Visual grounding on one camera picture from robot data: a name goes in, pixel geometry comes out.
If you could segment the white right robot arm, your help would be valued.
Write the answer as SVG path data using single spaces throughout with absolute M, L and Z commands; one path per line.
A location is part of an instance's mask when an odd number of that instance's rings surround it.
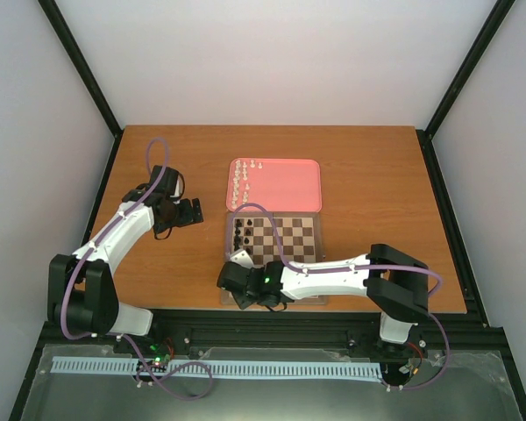
M 236 305 L 274 310 L 313 296 L 363 296 L 381 310 L 380 339 L 403 345 L 411 328 L 429 319 L 427 265 L 391 246 L 347 260 L 319 263 L 272 261 L 257 268 L 245 252 L 235 252 L 217 278 Z

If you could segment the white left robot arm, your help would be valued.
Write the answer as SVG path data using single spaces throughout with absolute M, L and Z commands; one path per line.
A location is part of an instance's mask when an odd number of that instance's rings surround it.
M 203 221 L 200 200 L 183 196 L 183 175 L 155 166 L 148 183 L 130 190 L 116 214 L 88 243 L 53 257 L 48 269 L 47 317 L 68 339 L 127 334 L 146 353 L 163 347 L 165 332 L 149 310 L 121 303 L 114 274 L 146 233 L 167 239 L 174 228 Z

